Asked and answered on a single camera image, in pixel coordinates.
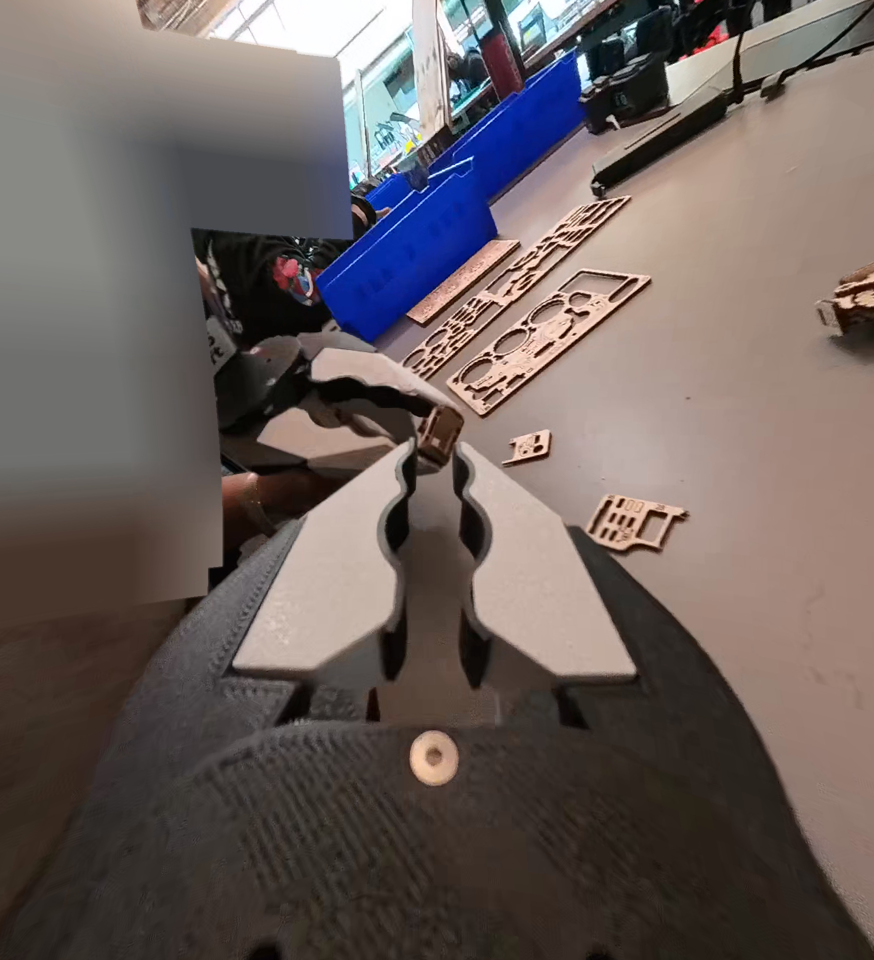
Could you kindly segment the small flat wooden piece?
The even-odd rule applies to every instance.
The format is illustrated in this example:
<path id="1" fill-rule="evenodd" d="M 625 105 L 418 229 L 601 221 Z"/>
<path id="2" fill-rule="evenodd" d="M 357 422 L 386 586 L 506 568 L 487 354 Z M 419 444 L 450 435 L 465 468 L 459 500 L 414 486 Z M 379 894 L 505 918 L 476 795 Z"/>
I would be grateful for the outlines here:
<path id="1" fill-rule="evenodd" d="M 501 462 L 504 468 L 539 461 L 551 454 L 553 434 L 550 429 L 541 429 L 523 434 L 508 441 L 510 455 Z"/>

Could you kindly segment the black flat stand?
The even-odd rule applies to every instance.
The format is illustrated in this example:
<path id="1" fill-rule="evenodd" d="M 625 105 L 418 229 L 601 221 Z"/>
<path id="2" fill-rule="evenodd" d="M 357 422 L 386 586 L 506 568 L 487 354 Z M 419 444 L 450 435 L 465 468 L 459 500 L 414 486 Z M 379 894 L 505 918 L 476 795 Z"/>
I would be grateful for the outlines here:
<path id="1" fill-rule="evenodd" d="M 727 109 L 728 96 L 720 88 L 706 86 L 695 91 L 655 125 L 593 164 L 590 193 L 604 199 L 610 188 L 719 123 Z"/>

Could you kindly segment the grey board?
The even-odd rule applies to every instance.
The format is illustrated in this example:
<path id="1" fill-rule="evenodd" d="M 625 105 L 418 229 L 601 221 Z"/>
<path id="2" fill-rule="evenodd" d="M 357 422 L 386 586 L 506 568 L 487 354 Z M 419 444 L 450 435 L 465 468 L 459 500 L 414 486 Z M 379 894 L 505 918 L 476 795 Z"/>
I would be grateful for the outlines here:
<path id="1" fill-rule="evenodd" d="M 760 84 L 769 75 L 798 66 L 822 49 L 866 11 L 868 1 L 815 1 L 748 30 L 740 47 L 745 84 Z M 678 105 L 696 90 L 731 90 L 737 39 L 729 38 L 666 67 L 669 98 Z M 874 9 L 830 47 L 823 58 L 839 57 L 874 45 Z"/>

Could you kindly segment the black equipment case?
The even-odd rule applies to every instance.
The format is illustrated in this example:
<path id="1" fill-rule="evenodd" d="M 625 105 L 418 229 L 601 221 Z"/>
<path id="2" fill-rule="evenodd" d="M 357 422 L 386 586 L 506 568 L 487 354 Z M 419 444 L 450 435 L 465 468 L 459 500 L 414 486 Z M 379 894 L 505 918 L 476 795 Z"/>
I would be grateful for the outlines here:
<path id="1" fill-rule="evenodd" d="M 587 52 L 590 80 L 578 102 L 593 136 L 635 126 L 672 108 L 665 53 L 650 49 L 630 59 L 625 53 L 619 37 L 607 38 Z"/>

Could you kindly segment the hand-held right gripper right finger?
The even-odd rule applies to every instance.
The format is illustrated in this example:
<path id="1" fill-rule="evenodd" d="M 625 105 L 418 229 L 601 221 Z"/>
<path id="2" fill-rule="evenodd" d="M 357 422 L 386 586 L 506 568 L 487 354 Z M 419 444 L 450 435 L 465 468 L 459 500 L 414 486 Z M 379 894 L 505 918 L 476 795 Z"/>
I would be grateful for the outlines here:
<path id="1" fill-rule="evenodd" d="M 623 685 L 635 662 L 569 528 L 467 442 L 452 458 L 459 539 L 472 558 L 459 633 L 468 685 Z"/>

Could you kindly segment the long wooden puzzle sheet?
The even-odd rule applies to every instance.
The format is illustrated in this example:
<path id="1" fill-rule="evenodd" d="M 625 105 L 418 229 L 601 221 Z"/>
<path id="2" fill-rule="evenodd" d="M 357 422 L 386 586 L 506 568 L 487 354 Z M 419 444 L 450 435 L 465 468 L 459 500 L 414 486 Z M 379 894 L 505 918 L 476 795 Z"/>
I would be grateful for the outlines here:
<path id="1" fill-rule="evenodd" d="M 628 195 L 604 198 L 571 210 L 494 281 L 456 307 L 433 333 L 407 354 L 402 366 L 425 380 L 431 379 L 631 201 Z"/>

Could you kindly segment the person's left forearm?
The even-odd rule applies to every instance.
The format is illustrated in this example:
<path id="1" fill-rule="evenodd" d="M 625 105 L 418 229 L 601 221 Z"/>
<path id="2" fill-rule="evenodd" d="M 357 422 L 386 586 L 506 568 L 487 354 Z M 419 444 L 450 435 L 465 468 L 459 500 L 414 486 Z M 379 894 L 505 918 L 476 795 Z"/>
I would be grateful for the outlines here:
<path id="1" fill-rule="evenodd" d="M 272 536 L 281 522 L 305 514 L 334 488 L 329 478 L 304 469 L 222 476 L 224 551 L 237 549 L 256 536 Z"/>

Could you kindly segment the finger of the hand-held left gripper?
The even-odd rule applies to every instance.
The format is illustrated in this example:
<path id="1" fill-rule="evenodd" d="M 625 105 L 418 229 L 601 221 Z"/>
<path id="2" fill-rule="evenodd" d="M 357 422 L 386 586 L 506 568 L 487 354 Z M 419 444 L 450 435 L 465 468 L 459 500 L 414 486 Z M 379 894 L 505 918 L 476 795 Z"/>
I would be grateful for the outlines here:
<path id="1" fill-rule="evenodd" d="M 455 409 L 441 390 L 379 352 L 325 347 L 310 362 L 309 384 L 330 408 L 378 423 L 392 413 L 423 420 Z"/>
<path id="2" fill-rule="evenodd" d="M 238 473 L 352 479 L 400 448 L 416 426 L 405 411 L 349 411 L 337 425 L 322 425 L 307 411 L 285 411 L 220 428 L 219 443 Z"/>

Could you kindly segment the slotted flat wooden piece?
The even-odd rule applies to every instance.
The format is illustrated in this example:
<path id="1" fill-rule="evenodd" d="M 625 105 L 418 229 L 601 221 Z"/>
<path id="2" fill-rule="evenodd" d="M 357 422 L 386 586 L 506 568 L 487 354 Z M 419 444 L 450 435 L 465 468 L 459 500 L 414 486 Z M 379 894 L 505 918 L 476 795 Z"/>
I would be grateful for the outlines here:
<path id="1" fill-rule="evenodd" d="M 685 522 L 690 512 L 663 502 L 624 494 L 605 494 L 583 530 L 599 546 L 618 554 L 635 549 L 660 553 L 675 524 Z"/>

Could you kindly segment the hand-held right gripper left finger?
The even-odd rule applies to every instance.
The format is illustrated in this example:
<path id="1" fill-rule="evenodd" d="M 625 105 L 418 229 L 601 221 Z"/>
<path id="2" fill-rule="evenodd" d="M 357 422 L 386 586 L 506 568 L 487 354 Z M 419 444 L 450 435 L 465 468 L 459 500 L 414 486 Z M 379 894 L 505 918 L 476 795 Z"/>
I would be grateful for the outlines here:
<path id="1" fill-rule="evenodd" d="M 396 447 L 311 510 L 232 660 L 239 675 L 376 687 L 407 656 L 407 539 L 417 446 Z"/>

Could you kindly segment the wooden puzzle sheet round holes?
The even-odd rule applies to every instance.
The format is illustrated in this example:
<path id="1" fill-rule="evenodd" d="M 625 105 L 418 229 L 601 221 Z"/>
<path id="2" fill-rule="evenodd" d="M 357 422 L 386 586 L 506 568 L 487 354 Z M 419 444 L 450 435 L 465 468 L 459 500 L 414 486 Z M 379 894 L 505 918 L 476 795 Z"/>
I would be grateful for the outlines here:
<path id="1" fill-rule="evenodd" d="M 484 418 L 583 342 L 652 284 L 650 275 L 578 270 L 447 379 Z"/>

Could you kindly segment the person's black printed shirt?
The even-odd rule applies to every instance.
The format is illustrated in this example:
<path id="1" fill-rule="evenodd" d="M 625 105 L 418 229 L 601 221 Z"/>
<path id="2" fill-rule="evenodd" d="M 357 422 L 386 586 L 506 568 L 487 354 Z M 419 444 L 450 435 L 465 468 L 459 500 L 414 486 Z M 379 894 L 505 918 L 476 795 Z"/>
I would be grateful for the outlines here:
<path id="1" fill-rule="evenodd" d="M 324 330 L 332 312 L 316 281 L 352 241 L 191 229 L 206 270 L 210 311 L 240 350 Z"/>

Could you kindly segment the small wooden puzzle part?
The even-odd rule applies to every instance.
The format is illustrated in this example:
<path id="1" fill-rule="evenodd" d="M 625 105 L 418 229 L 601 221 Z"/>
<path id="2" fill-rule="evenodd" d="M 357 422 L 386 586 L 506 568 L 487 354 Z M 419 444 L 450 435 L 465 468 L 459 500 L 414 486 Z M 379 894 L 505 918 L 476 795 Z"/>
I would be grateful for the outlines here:
<path id="1" fill-rule="evenodd" d="M 437 470 L 443 469 L 452 459 L 463 426 L 464 417 L 455 407 L 434 407 L 418 429 L 419 459 Z"/>

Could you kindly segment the dark brown wooden board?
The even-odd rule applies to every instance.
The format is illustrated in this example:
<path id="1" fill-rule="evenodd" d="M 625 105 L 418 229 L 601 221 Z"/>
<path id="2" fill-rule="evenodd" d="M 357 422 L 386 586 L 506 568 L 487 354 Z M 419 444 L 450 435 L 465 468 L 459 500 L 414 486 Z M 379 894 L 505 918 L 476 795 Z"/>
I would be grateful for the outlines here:
<path id="1" fill-rule="evenodd" d="M 405 317 L 420 327 L 428 326 L 476 284 L 485 280 L 492 270 L 514 254 L 520 246 L 521 242 L 518 239 L 495 238 L 489 241 L 410 308 Z"/>

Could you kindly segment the grey desk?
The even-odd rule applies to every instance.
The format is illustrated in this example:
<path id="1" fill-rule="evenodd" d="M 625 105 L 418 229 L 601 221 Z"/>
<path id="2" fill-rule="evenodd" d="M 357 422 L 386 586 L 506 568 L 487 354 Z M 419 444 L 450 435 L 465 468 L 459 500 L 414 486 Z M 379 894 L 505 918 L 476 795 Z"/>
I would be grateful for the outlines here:
<path id="1" fill-rule="evenodd" d="M 874 49 L 747 98 L 611 189 L 611 218 L 433 383 L 584 269 L 651 284 L 463 438 L 573 525 L 620 493 L 680 506 L 619 557 L 743 702 L 874 941 L 874 331 L 815 304 L 874 261 Z"/>

